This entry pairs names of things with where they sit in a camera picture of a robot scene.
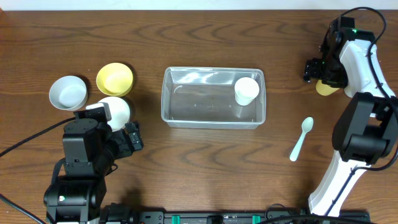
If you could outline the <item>yellow bowl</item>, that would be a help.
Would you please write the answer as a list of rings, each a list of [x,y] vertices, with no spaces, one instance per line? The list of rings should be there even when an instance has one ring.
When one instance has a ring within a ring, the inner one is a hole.
[[[96,86],[109,96],[125,96],[133,86],[133,71],[123,63],[109,63],[96,76]]]

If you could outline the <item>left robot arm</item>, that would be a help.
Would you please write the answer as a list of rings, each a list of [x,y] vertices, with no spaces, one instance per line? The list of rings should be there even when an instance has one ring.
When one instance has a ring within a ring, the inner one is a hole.
[[[76,111],[64,127],[65,157],[56,163],[44,195],[49,223],[88,223],[98,218],[105,177],[117,169],[115,161],[143,149],[137,121],[113,131],[109,116],[108,105]]]

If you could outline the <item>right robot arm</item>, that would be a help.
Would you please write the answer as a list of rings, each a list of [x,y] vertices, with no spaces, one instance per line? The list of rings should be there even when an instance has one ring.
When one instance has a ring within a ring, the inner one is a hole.
[[[338,89],[351,98],[335,124],[331,164],[310,194],[310,213],[338,217],[356,181],[391,152],[397,141],[397,98],[382,74],[374,33],[355,28],[352,17],[330,23],[321,58],[307,60],[303,79],[316,79],[317,92]]]

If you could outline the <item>yellow cup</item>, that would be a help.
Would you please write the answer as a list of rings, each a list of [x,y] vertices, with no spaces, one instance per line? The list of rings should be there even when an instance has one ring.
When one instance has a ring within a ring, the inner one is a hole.
[[[334,93],[338,90],[339,90],[339,88],[333,88],[330,85],[323,84],[321,80],[317,81],[316,91],[321,96],[331,95],[332,93]]]

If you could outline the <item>white cup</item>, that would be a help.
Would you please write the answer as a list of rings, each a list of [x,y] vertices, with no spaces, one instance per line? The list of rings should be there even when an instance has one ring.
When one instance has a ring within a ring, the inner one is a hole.
[[[237,104],[247,106],[259,94],[259,84],[252,78],[240,78],[234,85],[234,95]]]

